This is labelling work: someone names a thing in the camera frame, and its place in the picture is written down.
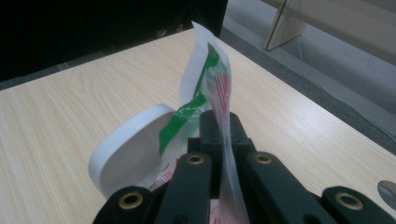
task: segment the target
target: white lid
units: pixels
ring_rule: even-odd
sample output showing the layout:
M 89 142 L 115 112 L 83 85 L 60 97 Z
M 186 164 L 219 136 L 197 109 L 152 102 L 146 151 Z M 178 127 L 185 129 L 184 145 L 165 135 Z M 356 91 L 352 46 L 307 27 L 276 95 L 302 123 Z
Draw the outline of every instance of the white lid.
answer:
M 128 120 L 96 148 L 89 172 L 106 198 L 136 185 L 161 163 L 159 132 L 174 113 L 167 105 L 154 105 Z

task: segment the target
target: gray floor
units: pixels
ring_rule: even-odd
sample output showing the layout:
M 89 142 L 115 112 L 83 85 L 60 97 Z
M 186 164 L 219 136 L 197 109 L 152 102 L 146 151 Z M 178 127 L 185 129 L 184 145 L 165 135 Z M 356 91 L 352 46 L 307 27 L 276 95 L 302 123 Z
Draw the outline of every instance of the gray floor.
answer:
M 276 10 L 229 0 L 221 39 L 396 155 L 396 66 L 313 26 L 262 48 Z

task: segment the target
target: desk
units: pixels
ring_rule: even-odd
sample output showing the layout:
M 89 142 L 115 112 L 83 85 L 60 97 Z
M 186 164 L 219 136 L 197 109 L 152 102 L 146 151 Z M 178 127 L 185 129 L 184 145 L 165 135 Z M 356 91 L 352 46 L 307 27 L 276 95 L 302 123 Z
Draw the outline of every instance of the desk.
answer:
M 194 31 L 172 35 L 0 92 L 0 223 L 90 223 L 105 203 L 88 174 L 94 149 L 159 103 L 178 108 Z M 380 204 L 396 157 L 234 49 L 231 110 L 258 150 L 310 191 L 342 185 Z

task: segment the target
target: wooden table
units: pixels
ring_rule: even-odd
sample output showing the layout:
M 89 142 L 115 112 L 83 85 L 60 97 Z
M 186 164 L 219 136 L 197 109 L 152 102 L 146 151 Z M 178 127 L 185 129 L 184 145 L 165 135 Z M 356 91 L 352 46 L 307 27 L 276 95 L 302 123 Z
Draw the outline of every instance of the wooden table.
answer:
M 88 175 L 94 149 L 125 121 L 178 88 L 194 31 L 0 92 L 0 223 L 90 223 L 105 203 Z M 312 192 L 356 189 L 396 217 L 380 180 L 396 157 L 234 49 L 231 110 L 257 149 L 276 154 Z

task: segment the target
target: light wood tabletop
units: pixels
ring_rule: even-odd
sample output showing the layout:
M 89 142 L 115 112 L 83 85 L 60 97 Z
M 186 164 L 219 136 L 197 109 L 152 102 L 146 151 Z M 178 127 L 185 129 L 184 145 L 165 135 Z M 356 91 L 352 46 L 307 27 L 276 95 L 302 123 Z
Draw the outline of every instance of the light wood tabletop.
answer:
M 146 108 L 179 108 L 193 30 L 0 91 L 0 223 L 90 223 L 106 200 L 88 161 Z M 355 189 L 378 203 L 396 157 L 226 44 L 231 110 L 258 150 L 278 156 L 310 191 Z

